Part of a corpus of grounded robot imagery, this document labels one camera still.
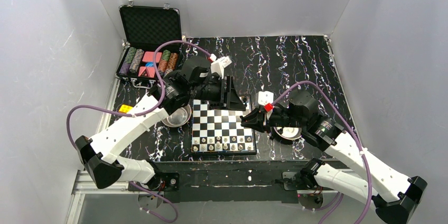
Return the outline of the steel bowl with chess pieces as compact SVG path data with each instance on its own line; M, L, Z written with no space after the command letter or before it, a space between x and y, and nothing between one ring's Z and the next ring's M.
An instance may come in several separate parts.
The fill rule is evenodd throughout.
M274 131L280 138L295 141L301 138L302 129L298 127L274 127Z

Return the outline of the black and white chessboard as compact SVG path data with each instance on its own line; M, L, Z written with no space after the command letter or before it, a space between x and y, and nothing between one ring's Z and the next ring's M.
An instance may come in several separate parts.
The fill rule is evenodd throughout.
M255 155L255 134L241 126L241 118L252 111L249 95L239 98L244 111L210 109L206 101L192 102L191 152L194 155Z

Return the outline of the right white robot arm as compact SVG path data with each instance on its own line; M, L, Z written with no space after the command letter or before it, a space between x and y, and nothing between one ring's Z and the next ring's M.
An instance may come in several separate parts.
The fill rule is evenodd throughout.
M409 177L388 166L368 150L359 150L355 139L332 118L319 111L319 102L305 90L294 90L287 107L270 101L272 93L262 92L259 106L242 117L243 127L279 135L297 128L307 143L335 157L354 175L313 158L295 175L309 188L331 188L363 203L370 203L385 223L408 223L421 202L427 182Z

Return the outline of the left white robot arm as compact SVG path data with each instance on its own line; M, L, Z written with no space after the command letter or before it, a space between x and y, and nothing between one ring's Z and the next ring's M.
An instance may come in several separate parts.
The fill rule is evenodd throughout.
M96 187L105 189L118 181L149 184L159 175L150 161L121 157L121 152L158 122L168 118L191 99L204 100L212 109L244 111L232 76L224 74L230 57L214 61L203 57L187 59L180 70L155 83L128 113L101 132L80 136L75 149Z

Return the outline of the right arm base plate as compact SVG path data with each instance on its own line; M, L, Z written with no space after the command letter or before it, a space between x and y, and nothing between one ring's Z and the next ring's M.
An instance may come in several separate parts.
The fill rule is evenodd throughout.
M306 191L307 193L313 194L322 192L325 190L330 190L329 188L322 187L318 185L312 178L307 176L302 176L300 172L283 172L282 178L280 179L283 188L286 191Z

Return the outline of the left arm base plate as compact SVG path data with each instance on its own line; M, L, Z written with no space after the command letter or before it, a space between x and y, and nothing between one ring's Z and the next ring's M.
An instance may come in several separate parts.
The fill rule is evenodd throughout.
M165 192L179 189L180 175L154 170L124 171L119 181L128 184L128 191Z

